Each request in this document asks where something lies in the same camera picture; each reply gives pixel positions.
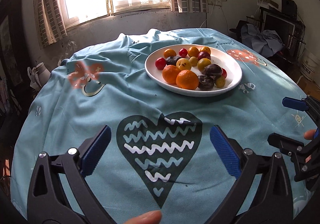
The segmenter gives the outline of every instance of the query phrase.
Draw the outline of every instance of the electrical outlet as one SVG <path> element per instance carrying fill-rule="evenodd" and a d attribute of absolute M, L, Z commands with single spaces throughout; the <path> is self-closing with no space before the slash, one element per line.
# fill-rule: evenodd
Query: electrical outlet
<path fill-rule="evenodd" d="M 222 6 L 222 0 L 207 0 L 209 5 L 218 5 Z"/>

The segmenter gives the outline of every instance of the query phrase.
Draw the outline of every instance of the white plate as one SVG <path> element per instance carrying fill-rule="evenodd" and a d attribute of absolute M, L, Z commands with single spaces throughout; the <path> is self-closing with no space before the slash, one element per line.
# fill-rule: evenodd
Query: white plate
<path fill-rule="evenodd" d="M 176 85 L 168 84 L 166 81 L 164 81 L 162 77 L 162 71 L 156 68 L 155 61 L 157 60 L 157 58 L 164 57 L 163 53 L 168 48 L 173 49 L 177 53 L 177 55 L 179 55 L 178 53 L 180 49 L 182 48 L 189 49 L 190 47 L 197 47 L 198 49 L 200 49 L 204 46 L 195 45 L 195 44 L 180 44 L 180 45 L 163 47 L 151 53 L 144 63 L 144 67 L 149 77 L 151 77 L 158 85 L 160 85 L 161 87 L 167 90 L 170 90 L 180 95 L 194 96 L 194 97 L 208 97 L 208 96 L 221 95 L 225 92 L 228 92 L 234 89 L 240 83 L 242 78 L 242 70 L 239 64 L 225 52 L 222 52 L 213 47 L 209 47 L 211 50 L 212 64 L 218 64 L 220 67 L 224 68 L 228 74 L 226 78 L 226 84 L 222 89 L 217 88 L 215 86 L 210 91 L 201 91 L 199 90 L 199 88 L 197 88 L 196 90 L 188 90 L 188 89 L 179 88 Z M 198 76 L 202 75 L 201 72 L 197 69 L 197 67 L 192 67 L 191 71 L 196 73 Z"/>

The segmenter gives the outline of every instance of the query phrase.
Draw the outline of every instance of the orange flower print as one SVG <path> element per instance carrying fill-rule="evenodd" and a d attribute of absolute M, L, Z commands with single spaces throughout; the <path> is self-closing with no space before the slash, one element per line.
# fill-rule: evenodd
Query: orange flower print
<path fill-rule="evenodd" d="M 73 88 L 82 88 L 92 79 L 98 80 L 99 73 L 103 71 L 101 64 L 93 64 L 87 67 L 82 61 L 77 61 L 75 71 L 69 74 L 68 79 Z"/>
<path fill-rule="evenodd" d="M 250 51 L 246 49 L 243 49 L 243 50 L 231 49 L 231 50 L 228 50 L 227 53 L 231 57 L 233 57 L 235 60 L 248 62 L 248 63 L 254 64 L 255 66 L 267 65 L 263 60 L 257 58 L 254 54 L 252 54 Z"/>

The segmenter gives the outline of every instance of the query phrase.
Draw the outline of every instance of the hand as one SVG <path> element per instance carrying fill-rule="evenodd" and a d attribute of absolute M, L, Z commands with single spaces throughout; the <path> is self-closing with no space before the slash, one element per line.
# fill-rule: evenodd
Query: hand
<path fill-rule="evenodd" d="M 306 140 L 312 140 L 315 133 L 316 133 L 316 130 L 309 130 L 304 133 L 303 137 Z M 310 159 L 311 159 L 311 155 L 308 158 L 306 158 L 306 162 L 308 162 Z"/>
<path fill-rule="evenodd" d="M 162 218 L 161 211 L 153 211 L 142 214 L 138 217 L 128 220 L 124 224 L 159 224 Z"/>

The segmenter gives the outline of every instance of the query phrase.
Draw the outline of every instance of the black speaker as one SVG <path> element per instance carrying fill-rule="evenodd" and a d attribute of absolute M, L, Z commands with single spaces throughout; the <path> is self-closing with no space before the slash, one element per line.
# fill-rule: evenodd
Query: black speaker
<path fill-rule="evenodd" d="M 281 12 L 290 18 L 297 19 L 298 8 L 293 0 L 281 0 Z"/>

